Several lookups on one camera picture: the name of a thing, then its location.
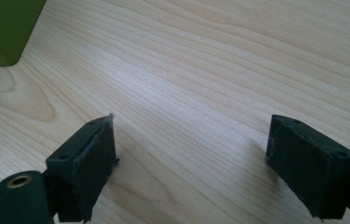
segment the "green object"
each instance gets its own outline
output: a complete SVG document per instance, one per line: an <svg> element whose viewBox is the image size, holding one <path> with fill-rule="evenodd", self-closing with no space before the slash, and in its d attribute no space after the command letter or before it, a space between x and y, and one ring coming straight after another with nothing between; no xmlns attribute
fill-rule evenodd
<svg viewBox="0 0 350 224"><path fill-rule="evenodd" d="M46 0L0 0L0 66L18 62Z"/></svg>

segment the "brass hole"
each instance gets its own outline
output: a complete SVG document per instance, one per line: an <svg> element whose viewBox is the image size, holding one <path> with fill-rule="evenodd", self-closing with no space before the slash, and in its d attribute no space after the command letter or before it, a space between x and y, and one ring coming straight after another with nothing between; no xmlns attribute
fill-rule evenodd
<svg viewBox="0 0 350 224"><path fill-rule="evenodd" d="M17 189L20 188L32 180L32 177L29 175L18 175L14 178L10 179L7 182L7 188L9 189Z"/></svg>

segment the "black plastic bracket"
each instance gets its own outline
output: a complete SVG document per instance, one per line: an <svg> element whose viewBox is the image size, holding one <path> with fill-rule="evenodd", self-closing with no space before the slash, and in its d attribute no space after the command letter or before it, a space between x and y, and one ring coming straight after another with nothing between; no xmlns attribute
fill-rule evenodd
<svg viewBox="0 0 350 224"><path fill-rule="evenodd" d="M27 171L0 182L0 224L89 221L92 208L119 162L113 116L81 127L46 160L43 173Z"/></svg>
<svg viewBox="0 0 350 224"><path fill-rule="evenodd" d="M266 162L313 217L350 208L350 150L296 119L273 115Z"/></svg>

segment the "wooden table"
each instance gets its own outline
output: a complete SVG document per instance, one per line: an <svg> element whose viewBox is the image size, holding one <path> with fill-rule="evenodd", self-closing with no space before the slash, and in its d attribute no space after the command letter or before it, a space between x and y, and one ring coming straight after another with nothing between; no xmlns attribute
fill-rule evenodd
<svg viewBox="0 0 350 224"><path fill-rule="evenodd" d="M265 148L271 114L350 148L350 0L48 0L0 68L0 180L110 112L91 223L321 223Z"/></svg>

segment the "wood grain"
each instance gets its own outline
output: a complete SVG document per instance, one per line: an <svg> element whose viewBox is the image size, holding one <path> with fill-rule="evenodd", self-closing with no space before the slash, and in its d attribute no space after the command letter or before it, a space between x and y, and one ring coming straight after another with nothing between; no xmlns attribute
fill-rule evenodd
<svg viewBox="0 0 350 224"><path fill-rule="evenodd" d="M271 114L350 148L350 0L48 0L0 68L0 180L110 112L91 223L320 223L264 153Z"/></svg>

